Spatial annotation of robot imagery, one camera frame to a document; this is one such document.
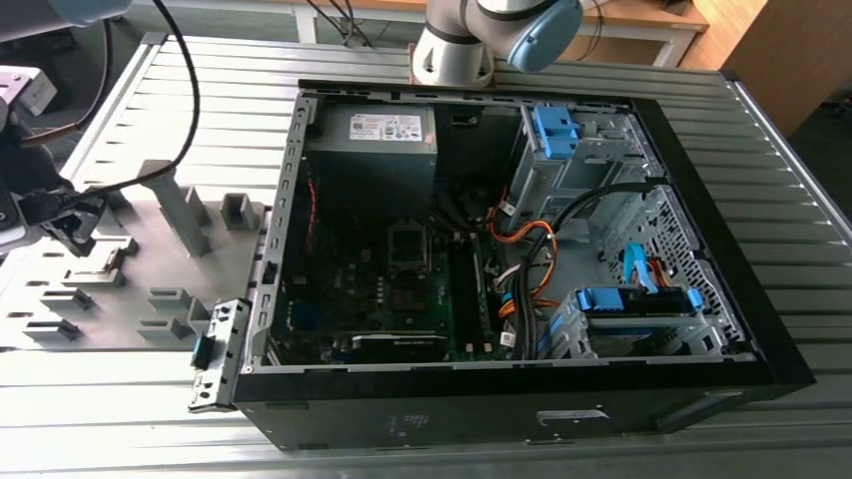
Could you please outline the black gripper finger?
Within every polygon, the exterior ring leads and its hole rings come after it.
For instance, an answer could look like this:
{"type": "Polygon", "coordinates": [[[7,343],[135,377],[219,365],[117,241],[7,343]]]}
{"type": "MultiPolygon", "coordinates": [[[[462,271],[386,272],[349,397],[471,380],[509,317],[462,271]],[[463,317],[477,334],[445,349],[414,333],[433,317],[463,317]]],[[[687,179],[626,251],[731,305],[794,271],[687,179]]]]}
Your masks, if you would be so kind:
{"type": "Polygon", "coordinates": [[[73,256],[87,256],[95,245],[83,222],[79,219],[57,219],[39,226],[45,235],[67,250],[73,256]]]}
{"type": "Polygon", "coordinates": [[[73,235],[89,235],[99,222],[106,208],[102,197],[77,202],[69,210],[67,223],[73,235]]]}

